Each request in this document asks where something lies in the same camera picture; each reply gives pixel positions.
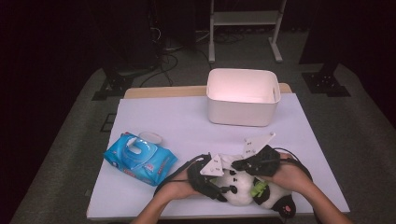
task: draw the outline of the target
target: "floor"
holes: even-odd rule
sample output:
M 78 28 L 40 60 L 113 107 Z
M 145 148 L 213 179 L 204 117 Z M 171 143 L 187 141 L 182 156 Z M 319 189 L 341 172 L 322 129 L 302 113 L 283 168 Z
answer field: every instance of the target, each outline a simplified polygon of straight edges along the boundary
M 137 77 L 133 87 L 205 85 L 212 68 L 270 70 L 279 82 L 290 84 L 343 191 L 356 223 L 394 223 L 396 213 L 396 132 L 361 86 L 359 79 L 339 65 L 334 73 L 350 96 L 311 93 L 302 73 L 321 64 L 298 64 L 307 32 L 281 32 L 277 43 L 283 63 L 276 63 L 267 38 L 271 33 L 230 35 L 218 39 L 216 62 L 207 62 L 207 43 L 163 56 L 163 69 Z M 169 44 L 169 49 L 177 43 Z M 103 161 L 121 96 L 93 100 L 106 82 L 101 69 L 81 90 L 62 129 L 11 223 L 108 223 L 86 218 L 90 196 Z M 213 223 L 229 223 L 218 219 Z M 235 223 L 252 223 L 237 219 Z M 254 223 L 268 223 L 255 220 Z M 288 223 L 317 223 L 311 216 Z

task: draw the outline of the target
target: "white table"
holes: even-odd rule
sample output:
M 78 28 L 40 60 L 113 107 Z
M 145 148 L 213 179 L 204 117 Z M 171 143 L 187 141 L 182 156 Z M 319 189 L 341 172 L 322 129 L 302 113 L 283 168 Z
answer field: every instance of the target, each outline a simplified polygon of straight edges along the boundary
M 318 141 L 294 93 L 282 93 L 273 121 L 267 127 L 218 125 L 206 117 L 204 96 L 122 99 L 112 129 L 110 147 L 121 133 L 154 132 L 163 137 L 163 146 L 179 158 L 173 171 L 191 158 L 210 152 L 241 154 L 244 138 L 275 132 L 272 147 L 296 154 L 310 170 L 314 182 L 342 211 L 347 202 L 326 162 Z M 155 188 L 128 176 L 104 161 L 92 193 L 87 218 L 132 219 L 152 198 Z M 292 194 L 297 215 L 312 214 L 312 207 L 298 193 Z M 278 216 L 256 204 L 232 206 L 205 196 L 173 201 L 162 218 L 265 217 Z

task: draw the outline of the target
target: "dark background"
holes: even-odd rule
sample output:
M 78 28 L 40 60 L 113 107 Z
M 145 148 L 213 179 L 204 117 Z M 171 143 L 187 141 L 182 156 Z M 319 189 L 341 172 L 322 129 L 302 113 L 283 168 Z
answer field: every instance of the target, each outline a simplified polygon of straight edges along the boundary
M 114 2 L 126 4 L 127 1 Z M 182 41 L 191 41 L 191 30 L 186 27 L 208 27 L 208 0 L 129 2 L 148 5 L 154 16 L 153 25 L 161 26 L 166 35 L 180 37 Z M 216 8 L 230 9 L 236 2 L 219 0 Z M 276 3 L 241 1 L 235 10 L 277 8 Z M 141 61 L 140 57 L 158 56 L 155 50 L 149 50 L 150 55 L 137 53 L 153 48 L 146 43 L 141 48 L 129 46 L 133 49 L 131 54 L 119 57 L 109 46 L 116 46 L 118 52 L 123 50 L 121 34 L 106 29 L 111 23 L 99 28 L 98 15 L 92 12 L 100 7 L 87 7 L 89 5 L 90 1 L 1 1 L 1 108 L 4 112 L 1 123 L 5 124 L 1 135 L 2 223 L 12 218 L 91 74 L 103 67 L 104 62 L 151 66 L 155 60 L 141 64 L 139 62 L 147 60 Z M 395 62 L 391 55 L 396 52 L 394 9 L 390 1 L 289 1 L 281 28 L 311 27 L 301 63 L 323 63 L 332 55 L 359 76 L 365 89 L 396 125 L 392 101 L 396 95 Z M 122 21 L 118 22 L 120 27 L 126 27 Z M 149 35 L 145 28 L 134 30 Z

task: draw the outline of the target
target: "storage box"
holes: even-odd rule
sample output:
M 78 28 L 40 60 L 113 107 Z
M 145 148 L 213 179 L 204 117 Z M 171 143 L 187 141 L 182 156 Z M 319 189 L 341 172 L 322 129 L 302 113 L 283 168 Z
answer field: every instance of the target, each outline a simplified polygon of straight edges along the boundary
M 206 95 L 210 121 L 244 126 L 267 126 L 280 100 L 276 75 L 250 69 L 213 69 Z

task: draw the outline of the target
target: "plush toy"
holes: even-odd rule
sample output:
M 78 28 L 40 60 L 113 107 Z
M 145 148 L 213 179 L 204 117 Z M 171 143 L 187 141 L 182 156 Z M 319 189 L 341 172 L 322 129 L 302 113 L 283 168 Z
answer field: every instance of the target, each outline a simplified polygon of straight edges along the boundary
M 282 217 L 294 217 L 296 212 L 295 203 L 291 197 L 291 191 L 280 186 L 260 180 L 258 177 L 249 175 L 245 171 L 235 171 L 231 167 L 233 161 L 241 160 L 241 156 L 220 154 L 223 176 L 216 178 L 215 184 L 219 188 L 229 187 L 222 193 L 227 202 L 232 205 L 248 205 L 253 201 L 265 209 L 277 211 Z

